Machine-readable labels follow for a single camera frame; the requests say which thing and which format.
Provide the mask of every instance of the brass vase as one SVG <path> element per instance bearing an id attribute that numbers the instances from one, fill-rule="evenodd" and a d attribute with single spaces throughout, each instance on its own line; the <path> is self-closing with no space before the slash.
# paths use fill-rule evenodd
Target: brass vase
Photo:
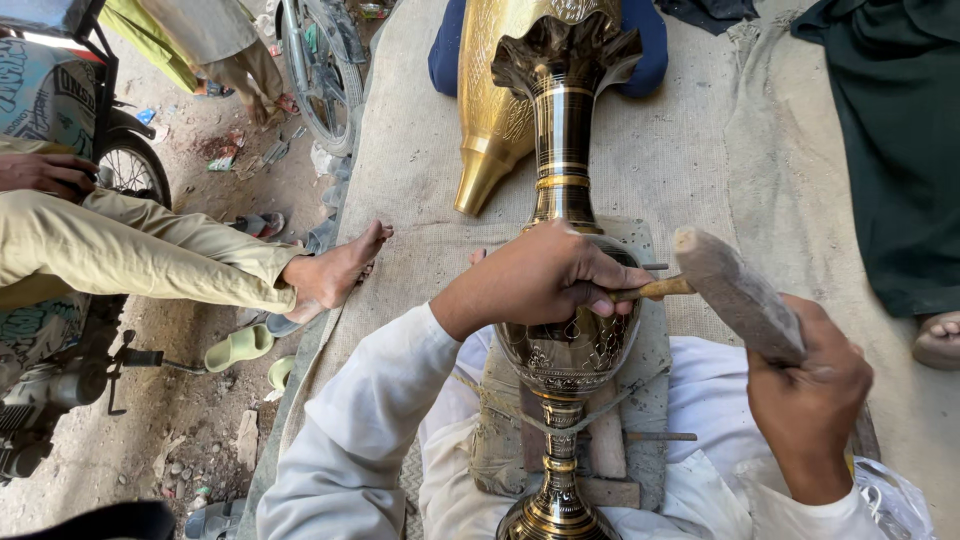
<path id="1" fill-rule="evenodd" d="M 608 84 L 626 82 L 640 52 L 636 30 L 622 33 L 618 17 L 593 12 L 569 24 L 546 16 L 524 35 L 500 39 L 491 65 L 497 86 L 534 106 L 537 203 L 524 230 L 564 217 L 604 253 L 632 267 L 639 261 L 604 236 L 594 219 L 588 151 L 594 97 Z M 620 368 L 638 323 L 635 301 L 627 315 L 601 317 L 578 307 L 562 323 L 504 323 L 495 332 L 520 379 L 540 397 L 545 424 L 563 429 L 580 421 L 587 397 Z M 576 435 L 545 436 L 540 490 L 510 509 L 497 538 L 619 539 L 606 517 L 580 497 Z"/>
<path id="2" fill-rule="evenodd" d="M 521 37 L 544 16 L 576 24 L 597 11 L 619 28 L 619 0 L 467 0 L 457 72 L 464 164 L 453 203 L 457 211 L 479 215 L 500 179 L 534 149 L 532 104 L 491 79 L 500 38 Z"/>

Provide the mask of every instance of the hand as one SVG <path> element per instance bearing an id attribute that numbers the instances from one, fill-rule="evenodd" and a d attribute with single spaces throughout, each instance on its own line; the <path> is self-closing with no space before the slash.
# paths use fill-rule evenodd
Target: hand
<path id="1" fill-rule="evenodd" d="M 750 411 L 794 500 L 835 503 L 853 487 L 844 449 L 874 370 L 822 307 L 782 297 L 800 319 L 807 358 L 799 368 L 779 369 L 747 351 Z"/>
<path id="2" fill-rule="evenodd" d="M 559 323 L 577 306 L 610 316 L 634 301 L 611 301 L 606 289 L 652 282 L 646 270 L 621 266 L 563 219 L 540 223 L 461 274 L 430 303 L 454 339 L 493 323 Z"/>
<path id="3" fill-rule="evenodd" d="M 85 170 L 96 173 L 100 167 L 68 154 L 6 154 L 0 156 L 0 191 L 48 191 L 56 193 L 61 199 L 79 204 L 96 189 L 84 173 Z M 61 182 L 70 183 L 76 188 Z"/>

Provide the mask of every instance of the green slipper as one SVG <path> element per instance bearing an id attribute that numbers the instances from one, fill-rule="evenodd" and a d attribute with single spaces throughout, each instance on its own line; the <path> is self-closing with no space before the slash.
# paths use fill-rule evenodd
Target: green slipper
<path id="1" fill-rule="evenodd" d="M 227 339 L 210 347 L 204 356 L 204 364 L 211 373 L 221 372 L 240 360 L 260 358 L 273 346 L 274 337 L 267 330 L 267 325 L 253 325 L 235 331 Z"/>
<path id="2" fill-rule="evenodd" d="M 293 371 L 296 359 L 296 356 L 284 356 L 270 366 L 267 370 L 267 380 L 273 388 L 282 392 L 287 387 L 287 376 Z"/>

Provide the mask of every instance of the bare foot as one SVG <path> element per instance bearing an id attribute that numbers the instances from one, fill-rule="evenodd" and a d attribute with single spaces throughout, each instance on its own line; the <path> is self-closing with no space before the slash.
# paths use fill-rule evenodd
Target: bare foot
<path id="1" fill-rule="evenodd" d="M 960 311 L 922 320 L 913 343 L 913 357 L 934 369 L 960 369 Z"/>
<path id="2" fill-rule="evenodd" d="M 246 105 L 247 116 L 254 126 L 263 126 L 267 123 L 267 108 L 263 106 L 260 98 L 253 100 L 253 105 Z"/>
<path id="3" fill-rule="evenodd" d="M 373 258 L 393 235 L 393 225 L 384 226 L 374 219 L 349 244 L 316 257 L 294 257 L 280 273 L 281 279 L 297 288 L 297 305 L 284 316 L 295 323 L 306 323 L 324 309 L 342 306 L 361 276 L 373 270 Z"/>

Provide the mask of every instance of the beige pants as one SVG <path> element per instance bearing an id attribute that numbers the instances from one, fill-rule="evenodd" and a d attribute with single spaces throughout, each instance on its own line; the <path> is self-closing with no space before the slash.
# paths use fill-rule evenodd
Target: beige pants
<path id="1" fill-rule="evenodd" d="M 0 192 L 0 309 L 73 288 L 285 313 L 297 294 L 280 272 L 308 254 L 106 189 L 82 206 L 39 191 Z"/>
<path id="2" fill-rule="evenodd" d="M 214 82 L 236 89 L 240 101 L 247 107 L 257 99 L 256 87 L 250 84 L 248 73 L 253 75 L 253 81 L 267 98 L 265 105 L 272 105 L 283 93 L 280 71 L 276 69 L 270 50 L 259 39 L 231 57 L 205 63 L 200 68 Z"/>

